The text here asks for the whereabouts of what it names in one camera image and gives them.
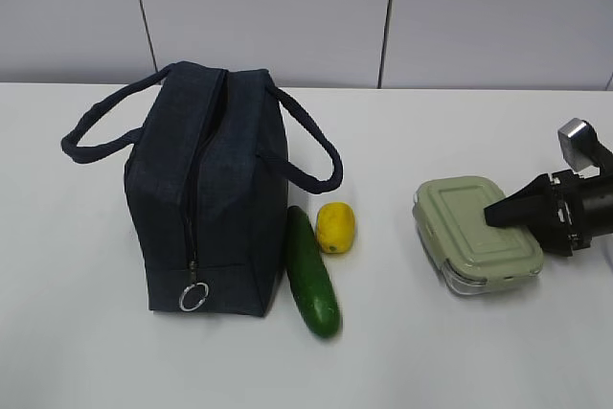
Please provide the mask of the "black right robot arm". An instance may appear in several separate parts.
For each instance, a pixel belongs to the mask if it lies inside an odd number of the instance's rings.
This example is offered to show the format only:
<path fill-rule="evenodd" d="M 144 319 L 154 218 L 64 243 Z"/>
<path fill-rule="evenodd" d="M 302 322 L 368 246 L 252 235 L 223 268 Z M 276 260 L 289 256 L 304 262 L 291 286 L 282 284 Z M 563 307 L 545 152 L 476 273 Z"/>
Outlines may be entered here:
<path fill-rule="evenodd" d="M 597 148 L 588 163 L 600 173 L 543 173 L 520 191 L 484 209 L 490 227 L 525 227 L 546 253 L 570 257 L 592 238 L 612 232 L 612 152 Z"/>

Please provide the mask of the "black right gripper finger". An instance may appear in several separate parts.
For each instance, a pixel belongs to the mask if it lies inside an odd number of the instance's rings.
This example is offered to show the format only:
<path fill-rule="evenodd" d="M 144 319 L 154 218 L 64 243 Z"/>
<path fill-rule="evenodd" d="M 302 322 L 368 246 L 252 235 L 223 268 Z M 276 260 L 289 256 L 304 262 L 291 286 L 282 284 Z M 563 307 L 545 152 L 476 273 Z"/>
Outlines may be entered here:
<path fill-rule="evenodd" d="M 545 253 L 561 257 L 573 255 L 568 227 L 564 223 L 532 224 L 528 229 Z"/>
<path fill-rule="evenodd" d="M 530 226 L 551 223 L 556 218 L 550 175 L 538 175 L 518 192 L 484 209 L 491 227 Z"/>

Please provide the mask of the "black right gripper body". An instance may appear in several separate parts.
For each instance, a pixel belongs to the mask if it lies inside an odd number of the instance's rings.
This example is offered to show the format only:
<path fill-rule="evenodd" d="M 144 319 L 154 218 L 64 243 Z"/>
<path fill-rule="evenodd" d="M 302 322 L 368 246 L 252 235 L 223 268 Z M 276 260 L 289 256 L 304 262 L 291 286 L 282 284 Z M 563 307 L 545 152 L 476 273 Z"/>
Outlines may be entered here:
<path fill-rule="evenodd" d="M 575 251 L 588 248 L 590 237 L 584 205 L 580 195 L 583 178 L 572 170 L 552 174 L 552 188 L 564 236 L 556 254 L 571 257 Z"/>

